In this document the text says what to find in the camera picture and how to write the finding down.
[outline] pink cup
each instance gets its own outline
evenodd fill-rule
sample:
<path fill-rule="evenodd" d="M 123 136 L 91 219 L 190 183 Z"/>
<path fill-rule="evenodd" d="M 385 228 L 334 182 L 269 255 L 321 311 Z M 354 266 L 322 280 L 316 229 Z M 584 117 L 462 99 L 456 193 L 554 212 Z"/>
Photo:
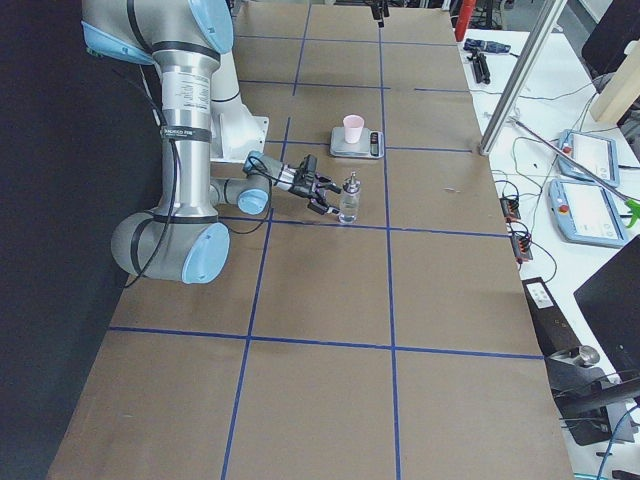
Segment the pink cup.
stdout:
<path fill-rule="evenodd" d="M 358 143 L 364 128 L 364 118 L 360 115 L 347 115 L 342 120 L 344 125 L 344 140 L 347 143 Z"/>

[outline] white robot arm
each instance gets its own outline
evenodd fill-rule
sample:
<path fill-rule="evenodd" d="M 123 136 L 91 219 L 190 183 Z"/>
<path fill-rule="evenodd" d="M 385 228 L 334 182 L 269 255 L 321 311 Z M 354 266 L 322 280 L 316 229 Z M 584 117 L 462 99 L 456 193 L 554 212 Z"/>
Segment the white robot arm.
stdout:
<path fill-rule="evenodd" d="M 116 228 L 111 251 L 124 270 L 138 278 L 212 281 L 229 250 L 229 232 L 215 205 L 233 203 L 256 215 L 268 204 L 272 186 L 309 198 L 318 213 L 337 213 L 326 203 L 325 191 L 340 189 L 316 174 L 315 161 L 296 169 L 252 151 L 246 179 L 210 178 L 215 138 L 225 143 L 225 129 L 216 130 L 216 122 L 227 124 L 227 136 L 252 134 L 243 127 L 251 121 L 240 100 L 231 56 L 233 25 L 224 0 L 84 0 L 82 25 L 90 50 L 156 64 L 162 75 L 163 195 L 157 207 Z M 221 109 L 213 117 L 212 104 Z"/>

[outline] red object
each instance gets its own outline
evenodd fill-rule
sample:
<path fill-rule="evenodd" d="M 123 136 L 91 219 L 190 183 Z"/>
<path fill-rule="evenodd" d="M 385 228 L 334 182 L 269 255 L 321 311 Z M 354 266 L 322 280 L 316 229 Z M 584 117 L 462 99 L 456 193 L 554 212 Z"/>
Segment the red object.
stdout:
<path fill-rule="evenodd" d="M 464 38 L 464 34 L 467 32 L 469 26 L 469 20 L 473 15 L 473 10 L 476 8 L 476 0 L 464 0 L 462 7 L 460 7 L 460 14 L 458 21 L 456 22 L 456 42 L 461 42 Z"/>

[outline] transparent plastic bottle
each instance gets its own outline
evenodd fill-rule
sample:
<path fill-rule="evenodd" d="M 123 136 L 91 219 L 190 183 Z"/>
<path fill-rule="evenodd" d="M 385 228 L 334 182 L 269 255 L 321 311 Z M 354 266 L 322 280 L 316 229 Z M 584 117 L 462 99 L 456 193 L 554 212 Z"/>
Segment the transparent plastic bottle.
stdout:
<path fill-rule="evenodd" d="M 338 220 L 340 223 L 353 223 L 358 216 L 360 207 L 360 180 L 356 178 L 356 172 L 351 172 L 351 176 L 342 185 L 340 196 L 340 213 Z"/>

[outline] white table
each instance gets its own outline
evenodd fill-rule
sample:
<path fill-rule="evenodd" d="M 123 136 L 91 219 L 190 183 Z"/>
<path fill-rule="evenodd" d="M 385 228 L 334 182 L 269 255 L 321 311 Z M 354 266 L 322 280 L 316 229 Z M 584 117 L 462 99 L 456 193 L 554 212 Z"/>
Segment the white table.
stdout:
<path fill-rule="evenodd" d="M 493 40 L 511 45 L 511 52 L 519 54 L 528 33 L 507 31 L 469 30 L 467 38 Z M 476 116 L 481 130 L 487 127 L 491 113 L 494 111 L 499 95 L 491 94 L 502 92 L 509 79 L 517 58 L 512 55 L 487 54 L 487 63 L 491 73 L 489 85 L 477 84 L 467 57 L 469 52 L 462 50 L 460 54 L 463 61 L 465 75 L 472 90 Z M 535 97 L 536 99 L 519 98 L 516 103 L 517 114 L 520 120 L 532 130 L 546 139 L 558 138 L 565 129 L 576 128 L 581 124 L 579 120 L 585 106 L 596 94 L 595 88 L 590 85 L 591 79 L 571 49 L 564 35 L 554 33 L 547 41 L 547 45 L 538 59 L 521 97 Z M 585 88 L 576 93 L 555 100 L 542 100 L 555 98 L 560 95 L 574 92 L 580 87 Z M 599 131 L 598 135 L 616 140 L 620 165 L 638 166 L 638 160 L 624 140 L 620 131 L 613 124 L 596 123 L 590 114 L 586 114 L 583 131 Z M 530 180 L 516 172 L 516 163 L 512 155 L 512 148 L 517 137 L 529 135 L 515 125 L 505 125 L 498 141 L 492 150 L 489 159 L 494 170 L 496 180 L 507 179 L 513 182 L 523 193 L 539 193 L 539 188 Z M 560 177 L 559 169 L 553 165 L 555 154 L 548 147 L 526 141 L 518 140 L 515 149 L 517 169 L 539 184 L 545 184 L 540 203 L 535 208 L 537 198 L 523 196 L 520 199 L 520 213 L 522 222 L 529 228 L 534 225 L 533 240 L 539 243 L 551 253 L 557 264 L 558 271 L 547 287 L 554 296 L 556 302 L 566 316 L 580 341 L 585 345 L 591 345 L 599 350 L 602 360 L 599 367 L 605 373 L 613 372 L 609 360 L 603 355 L 602 349 L 589 329 L 582 313 L 580 312 L 573 292 L 582 285 L 595 271 L 597 271 L 618 250 L 605 247 L 578 245 L 566 242 L 557 231 L 550 213 L 550 205 L 547 195 L 548 180 Z M 640 171 L 621 170 L 620 190 L 629 195 L 640 195 Z M 500 194 L 503 188 L 505 193 L 513 193 L 510 186 L 504 183 L 496 184 Z M 620 213 L 626 213 L 624 205 L 617 204 Z M 628 230 L 629 238 L 640 233 L 640 226 Z M 533 247 L 534 259 L 522 265 L 520 275 L 522 279 L 542 277 L 548 279 L 553 272 L 551 259 L 539 248 Z M 639 421 L 637 412 L 633 415 L 635 421 Z M 574 472 L 595 474 L 600 464 L 600 457 L 595 452 L 603 452 L 606 443 L 594 444 L 586 447 L 578 446 L 569 432 L 565 432 L 565 439 Z M 613 448 L 613 456 L 607 461 L 604 475 L 611 478 L 611 470 L 621 469 L 637 473 L 640 470 L 640 434 L 636 435 L 636 443 L 616 444 Z"/>

